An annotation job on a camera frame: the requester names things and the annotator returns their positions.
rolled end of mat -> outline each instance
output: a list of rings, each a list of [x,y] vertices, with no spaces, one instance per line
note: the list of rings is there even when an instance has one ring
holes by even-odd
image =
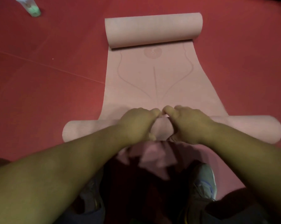
[[[202,30],[200,13],[106,18],[110,48],[129,47],[197,37]]]
[[[281,139],[281,124],[272,116],[213,116],[211,118],[267,143],[274,144]],[[70,121],[65,125],[62,137],[64,142],[68,142],[114,125],[117,121]],[[153,124],[151,132],[157,140],[164,141],[174,133],[174,130],[169,119],[162,117],[158,118]]]

person's left arm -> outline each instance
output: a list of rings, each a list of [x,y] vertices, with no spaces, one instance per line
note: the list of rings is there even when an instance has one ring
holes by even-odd
[[[122,148],[152,140],[160,110],[131,109],[91,135],[0,168],[0,223],[51,224],[91,177]]]

person's right hand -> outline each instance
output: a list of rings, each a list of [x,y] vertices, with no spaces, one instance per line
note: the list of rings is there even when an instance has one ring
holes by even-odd
[[[177,132],[170,137],[173,142],[186,142],[192,145],[205,144],[213,136],[217,124],[209,116],[198,109],[181,105],[175,108],[167,105],[162,114],[167,114]]]

red mat flooring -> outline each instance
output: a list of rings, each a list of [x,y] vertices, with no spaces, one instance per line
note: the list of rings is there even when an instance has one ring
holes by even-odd
[[[0,0],[0,157],[15,160],[62,143],[68,121],[99,117],[108,17],[201,12],[195,50],[228,113],[281,122],[281,3],[35,1],[38,18],[15,0]]]

person's right arm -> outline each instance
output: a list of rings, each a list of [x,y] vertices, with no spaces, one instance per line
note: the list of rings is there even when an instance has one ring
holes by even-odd
[[[281,149],[216,123],[200,110],[166,106],[163,113],[178,129],[172,141],[211,148],[267,208],[281,217]]]

